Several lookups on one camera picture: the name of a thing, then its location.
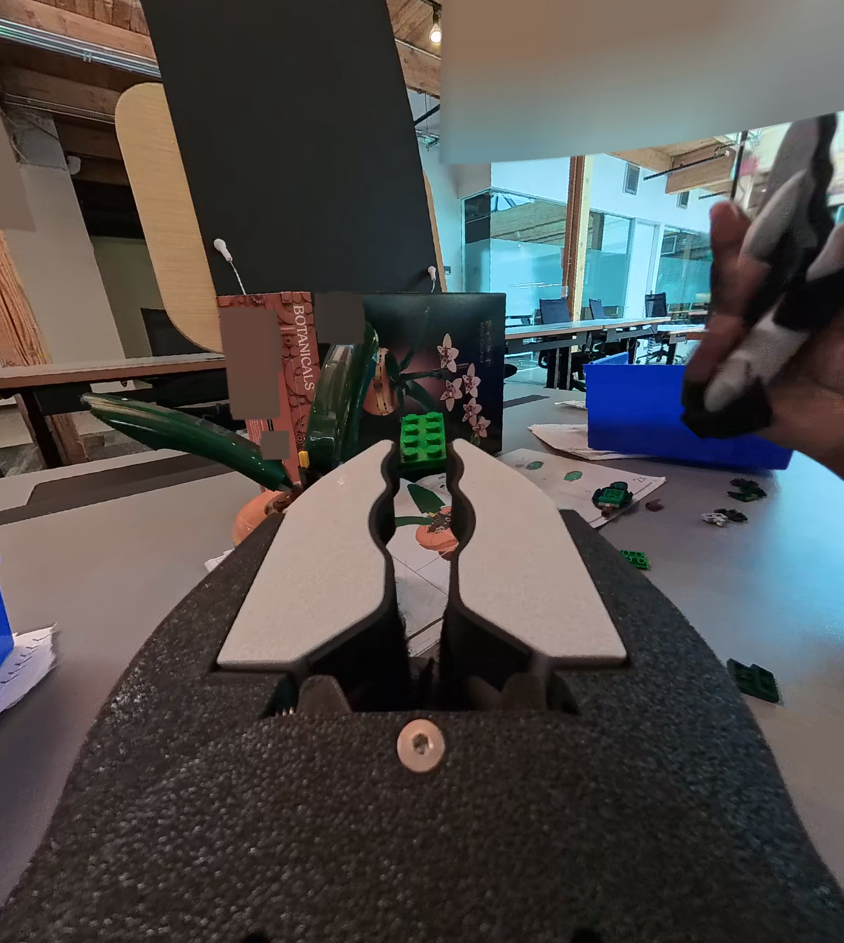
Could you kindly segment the black wall panel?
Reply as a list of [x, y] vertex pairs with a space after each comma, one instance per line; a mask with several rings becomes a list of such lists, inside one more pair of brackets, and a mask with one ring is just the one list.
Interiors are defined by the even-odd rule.
[[440, 292], [383, 1], [145, 1], [216, 294]]

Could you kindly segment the green toy brick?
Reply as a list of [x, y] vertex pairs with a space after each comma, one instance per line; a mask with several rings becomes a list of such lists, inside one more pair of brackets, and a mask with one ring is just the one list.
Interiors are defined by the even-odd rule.
[[429, 411], [401, 418], [399, 465], [408, 475], [440, 473], [447, 462], [444, 414]]

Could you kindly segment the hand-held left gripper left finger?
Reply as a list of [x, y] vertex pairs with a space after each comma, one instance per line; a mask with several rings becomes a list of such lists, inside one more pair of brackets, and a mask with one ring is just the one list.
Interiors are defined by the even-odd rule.
[[304, 674], [398, 616], [387, 550], [397, 447], [377, 442], [293, 502], [265, 553], [216, 666]]

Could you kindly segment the wooden side desk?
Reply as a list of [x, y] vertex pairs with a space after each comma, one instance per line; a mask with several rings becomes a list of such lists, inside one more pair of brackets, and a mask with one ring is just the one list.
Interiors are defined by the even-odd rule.
[[164, 407], [197, 407], [227, 401], [224, 356], [207, 353], [118, 361], [42, 364], [0, 369], [0, 394], [16, 397], [27, 411], [26, 424], [46, 469], [75, 464], [67, 458], [49, 418], [87, 411], [83, 396], [95, 384], [139, 381], [125, 396]]

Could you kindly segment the dark green brick plate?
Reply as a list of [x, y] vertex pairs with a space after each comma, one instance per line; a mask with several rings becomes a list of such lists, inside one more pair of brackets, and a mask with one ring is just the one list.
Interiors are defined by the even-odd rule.
[[746, 665], [729, 658], [726, 668], [737, 689], [759, 701], [778, 704], [782, 701], [776, 677], [758, 664]]

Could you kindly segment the white instruction booklet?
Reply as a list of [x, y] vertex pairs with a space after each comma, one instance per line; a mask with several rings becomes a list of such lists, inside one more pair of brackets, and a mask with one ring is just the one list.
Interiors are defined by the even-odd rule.
[[[605, 525], [593, 493], [623, 481], [632, 501], [643, 501], [664, 486], [664, 477], [609, 468], [600, 462], [520, 449], [500, 458], [543, 491], [558, 509], [578, 512], [593, 527]], [[406, 636], [433, 631], [445, 609], [450, 588], [450, 560], [457, 546], [451, 540], [448, 507], [451, 497], [444, 473], [417, 483], [403, 480], [394, 498], [395, 532], [388, 544], [394, 560], [396, 594]]]

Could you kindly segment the grey desk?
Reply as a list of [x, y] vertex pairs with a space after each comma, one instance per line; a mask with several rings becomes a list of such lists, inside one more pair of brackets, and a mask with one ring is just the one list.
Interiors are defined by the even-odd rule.
[[[802, 454], [758, 476], [748, 522], [724, 472], [614, 461], [666, 478], [662, 512], [635, 510], [601, 534], [650, 559], [646, 574], [723, 662], [776, 677], [779, 705], [747, 701], [800, 817], [844, 888], [844, 482]], [[234, 473], [0, 526], [0, 586], [18, 633], [54, 625], [51, 673], [0, 716], [0, 905], [44, 834], [98, 711], [147, 636], [230, 545], [251, 482]]]

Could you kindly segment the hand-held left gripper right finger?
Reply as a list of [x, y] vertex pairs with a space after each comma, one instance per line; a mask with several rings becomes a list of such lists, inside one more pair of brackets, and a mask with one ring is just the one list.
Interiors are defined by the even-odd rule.
[[444, 651], [461, 672], [621, 666], [628, 654], [555, 503], [465, 441], [449, 446], [458, 547]]

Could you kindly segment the white printed paper sheet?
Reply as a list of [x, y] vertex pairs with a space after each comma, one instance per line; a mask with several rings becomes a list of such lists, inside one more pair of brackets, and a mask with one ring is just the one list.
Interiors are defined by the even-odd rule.
[[57, 624], [14, 636], [0, 666], [0, 715], [39, 685], [57, 662]]

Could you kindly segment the orchid building set box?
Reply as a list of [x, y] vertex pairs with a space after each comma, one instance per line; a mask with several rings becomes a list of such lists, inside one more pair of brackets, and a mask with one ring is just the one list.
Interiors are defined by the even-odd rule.
[[397, 441], [404, 417], [434, 413], [449, 441], [487, 454], [502, 444], [504, 322], [501, 293], [270, 292], [220, 295], [221, 311], [272, 312], [281, 331], [285, 398], [298, 449], [307, 425], [333, 423], [345, 393], [349, 441], [339, 461], [380, 440]]

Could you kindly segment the long office desk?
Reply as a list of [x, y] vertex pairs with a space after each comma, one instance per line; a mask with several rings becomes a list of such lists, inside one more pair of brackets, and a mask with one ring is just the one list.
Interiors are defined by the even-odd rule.
[[551, 352], [546, 364], [546, 386], [584, 390], [582, 372], [587, 363], [609, 352], [626, 352], [631, 360], [638, 340], [654, 336], [672, 323], [669, 315], [629, 320], [568, 321], [509, 329], [505, 356]]

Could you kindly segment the rounded woven wood panel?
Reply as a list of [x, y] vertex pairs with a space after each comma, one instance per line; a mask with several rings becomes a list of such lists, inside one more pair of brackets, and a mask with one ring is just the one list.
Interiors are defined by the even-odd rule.
[[170, 321], [206, 351], [223, 351], [216, 290], [162, 84], [124, 91], [116, 136]]
[[432, 189], [430, 182], [428, 180], [428, 174], [423, 171], [423, 179], [425, 184], [427, 202], [428, 202], [428, 217], [430, 222], [431, 237], [433, 243], [433, 249], [435, 252], [435, 263], [433, 266], [429, 266], [429, 274], [432, 279], [433, 286], [437, 285], [441, 293], [446, 293], [448, 290], [447, 287], [447, 277], [445, 273], [445, 266], [443, 262], [443, 254], [441, 249], [440, 234], [438, 229], [438, 222], [435, 212], [434, 198], [432, 195]]

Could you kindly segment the wooden pillar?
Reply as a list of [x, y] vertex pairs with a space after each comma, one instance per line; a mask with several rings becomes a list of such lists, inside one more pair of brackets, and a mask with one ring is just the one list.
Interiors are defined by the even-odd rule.
[[563, 285], [570, 318], [581, 320], [585, 254], [589, 225], [590, 158], [570, 159], [566, 228], [563, 249]]

